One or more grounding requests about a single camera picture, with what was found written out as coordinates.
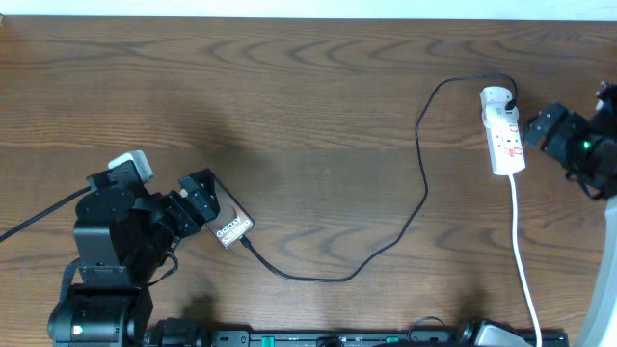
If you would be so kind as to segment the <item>white power strip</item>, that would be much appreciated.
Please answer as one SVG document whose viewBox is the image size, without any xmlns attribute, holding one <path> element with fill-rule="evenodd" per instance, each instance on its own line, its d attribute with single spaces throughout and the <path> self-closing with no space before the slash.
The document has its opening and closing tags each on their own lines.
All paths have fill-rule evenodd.
<svg viewBox="0 0 617 347">
<path fill-rule="evenodd" d="M 492 170 L 499 176 L 514 175 L 525 169 L 519 110 L 508 105 L 512 100 L 512 93 L 503 87 L 486 87 L 480 93 L 481 119 L 486 129 Z"/>
</svg>

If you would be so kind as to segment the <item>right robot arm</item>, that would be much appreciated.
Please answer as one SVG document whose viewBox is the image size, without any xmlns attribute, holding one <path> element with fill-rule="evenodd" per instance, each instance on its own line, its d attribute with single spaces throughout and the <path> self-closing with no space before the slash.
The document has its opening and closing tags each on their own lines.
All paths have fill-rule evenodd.
<svg viewBox="0 0 617 347">
<path fill-rule="evenodd" d="M 576 346 L 616 344 L 616 103 L 601 98 L 595 115 L 587 120 L 559 103 L 551 103 L 521 131 L 518 110 L 504 102 L 482 103 L 493 173 L 510 181 L 515 263 L 533 325 L 532 340 L 496 323 L 481 321 L 465 327 L 459 340 L 470 346 L 544 346 L 539 320 L 526 281 L 518 242 L 518 198 L 514 175 L 524 168 L 523 145 L 539 147 L 562 165 L 566 177 L 592 200 L 605 200 L 604 248 L 599 272 Z"/>
</svg>

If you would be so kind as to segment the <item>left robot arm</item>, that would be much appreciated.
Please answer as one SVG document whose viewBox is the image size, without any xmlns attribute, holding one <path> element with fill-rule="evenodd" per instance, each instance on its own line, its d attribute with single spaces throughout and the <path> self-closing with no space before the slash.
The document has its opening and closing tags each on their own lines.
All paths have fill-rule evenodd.
<svg viewBox="0 0 617 347">
<path fill-rule="evenodd" d="M 47 330 L 56 346 L 138 346 L 153 310 L 150 287 L 179 242 L 214 220 L 220 206 L 210 170 L 150 193 L 127 161 L 89 176 L 91 192 L 75 208 L 79 252 L 65 269 Z"/>
</svg>

